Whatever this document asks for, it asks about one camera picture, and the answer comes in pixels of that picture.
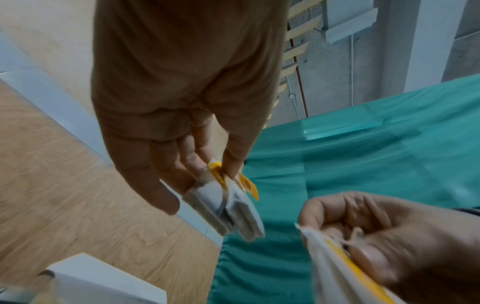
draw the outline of white pouch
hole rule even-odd
[[[336,240],[308,227],[296,227],[311,257],[316,304],[405,304],[363,273]]]

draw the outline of yellow label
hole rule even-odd
[[[329,240],[325,242],[333,249],[337,256],[345,262],[348,268],[352,273],[357,277],[357,279],[364,284],[364,286],[370,290],[370,292],[376,296],[380,301],[385,304],[395,304],[395,302],[385,293],[384,289],[375,283],[368,275],[366,275],[357,265],[355,265],[352,260],[338,247],[333,245]]]
[[[222,163],[216,161],[208,164],[208,167],[210,169],[210,172],[213,174],[216,180],[220,183],[220,185],[223,188],[226,188],[227,184],[225,183],[225,177],[224,177],[224,174],[222,173]],[[238,179],[240,181],[240,184],[237,182],[238,186],[242,188],[246,193],[249,193],[251,196],[253,196],[256,200],[259,200],[259,191],[257,190],[257,187],[255,186],[255,184],[252,183],[252,181],[250,181],[241,173],[238,174]]]

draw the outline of teal fabric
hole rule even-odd
[[[262,131],[243,173],[266,238],[224,238],[208,304],[311,304],[294,227],[311,197],[357,190],[446,208],[480,205],[480,75]]]

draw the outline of black sleeve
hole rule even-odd
[[[475,208],[472,208],[472,209],[458,208],[458,209],[455,209],[455,210],[480,216],[480,207],[475,207]]]

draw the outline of hand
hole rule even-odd
[[[399,198],[344,192],[309,199],[301,226],[349,239],[366,274],[406,302],[480,302],[480,217]]]
[[[215,154],[235,177],[277,94],[289,1],[98,0],[92,101],[108,153],[146,201],[179,208]]]

